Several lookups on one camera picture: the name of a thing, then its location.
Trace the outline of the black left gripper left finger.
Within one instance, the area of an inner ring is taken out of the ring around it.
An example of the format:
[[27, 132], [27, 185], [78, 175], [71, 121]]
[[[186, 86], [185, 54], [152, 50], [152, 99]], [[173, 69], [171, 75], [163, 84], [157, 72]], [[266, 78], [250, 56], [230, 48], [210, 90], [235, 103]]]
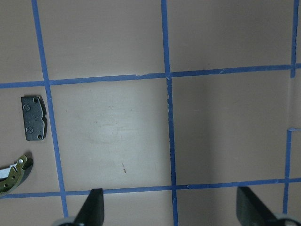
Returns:
[[104, 223], [103, 189], [92, 189], [78, 212], [75, 226], [102, 226]]

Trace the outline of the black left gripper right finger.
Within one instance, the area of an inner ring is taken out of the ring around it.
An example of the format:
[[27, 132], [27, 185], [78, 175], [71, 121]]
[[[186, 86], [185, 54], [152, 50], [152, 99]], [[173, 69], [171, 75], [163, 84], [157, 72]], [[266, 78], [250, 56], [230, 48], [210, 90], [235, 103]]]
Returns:
[[236, 216], [242, 226], [276, 226], [276, 216], [247, 186], [237, 188]]

